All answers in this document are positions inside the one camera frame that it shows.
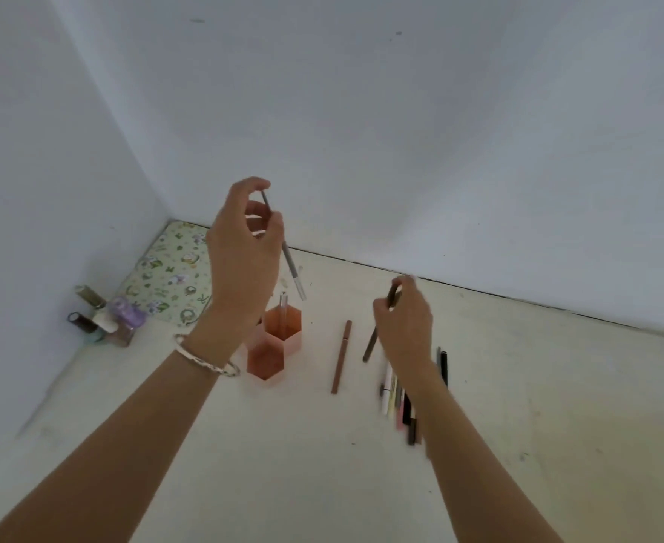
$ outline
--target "silver pen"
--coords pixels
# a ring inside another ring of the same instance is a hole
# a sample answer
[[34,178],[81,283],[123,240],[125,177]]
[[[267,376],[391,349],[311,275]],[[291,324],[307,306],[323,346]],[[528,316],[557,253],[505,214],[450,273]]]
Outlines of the silver pen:
[[[264,203],[267,205],[267,208],[269,208],[269,211],[272,210],[272,206],[269,205],[269,200],[267,199],[267,195],[262,191],[262,198],[264,198]],[[291,277],[294,278],[294,284],[296,284],[296,290],[299,291],[299,296],[301,297],[302,301],[307,300],[307,295],[304,293],[304,288],[301,286],[301,280],[299,279],[299,273],[296,271],[296,266],[294,265],[294,261],[291,259],[291,253],[289,253],[289,246],[286,245],[286,240],[282,242],[282,252],[284,253],[284,257],[287,260],[287,264],[289,265],[289,271],[291,272]]]

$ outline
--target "pen holder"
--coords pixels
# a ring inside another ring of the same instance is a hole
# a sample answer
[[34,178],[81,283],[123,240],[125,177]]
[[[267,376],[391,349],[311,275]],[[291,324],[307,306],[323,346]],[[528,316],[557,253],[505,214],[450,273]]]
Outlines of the pen holder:
[[246,340],[246,371],[267,381],[284,369],[284,360],[301,348],[301,311],[287,305],[286,324],[282,327],[281,308],[264,313]]

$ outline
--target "bracelet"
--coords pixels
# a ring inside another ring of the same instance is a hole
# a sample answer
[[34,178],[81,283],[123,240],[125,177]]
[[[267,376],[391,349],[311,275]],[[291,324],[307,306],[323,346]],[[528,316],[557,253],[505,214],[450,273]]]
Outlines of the bracelet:
[[239,367],[231,360],[228,361],[228,364],[231,366],[233,371],[228,371],[227,369],[219,368],[216,365],[204,362],[198,356],[192,355],[188,350],[186,350],[185,348],[183,348],[183,346],[181,346],[184,337],[188,336],[180,333],[174,334],[173,340],[176,342],[175,346],[176,352],[182,355],[183,357],[188,358],[194,364],[200,365],[202,368],[206,368],[207,370],[213,371],[215,374],[224,375],[226,377],[236,377],[241,373]]

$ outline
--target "person's right arm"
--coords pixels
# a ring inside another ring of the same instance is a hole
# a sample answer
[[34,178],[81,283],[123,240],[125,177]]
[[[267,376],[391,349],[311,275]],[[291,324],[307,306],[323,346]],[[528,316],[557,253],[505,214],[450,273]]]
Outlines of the person's right arm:
[[374,301],[385,355],[414,404],[455,535],[469,541],[561,538],[490,451],[430,361],[432,314],[410,276],[393,310]]

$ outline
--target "floral pattern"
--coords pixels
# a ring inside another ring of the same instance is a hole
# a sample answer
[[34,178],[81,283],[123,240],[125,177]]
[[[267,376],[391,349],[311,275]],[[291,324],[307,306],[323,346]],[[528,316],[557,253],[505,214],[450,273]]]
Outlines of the floral pattern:
[[211,299],[206,228],[173,221],[121,284],[119,295],[160,320],[187,326]]

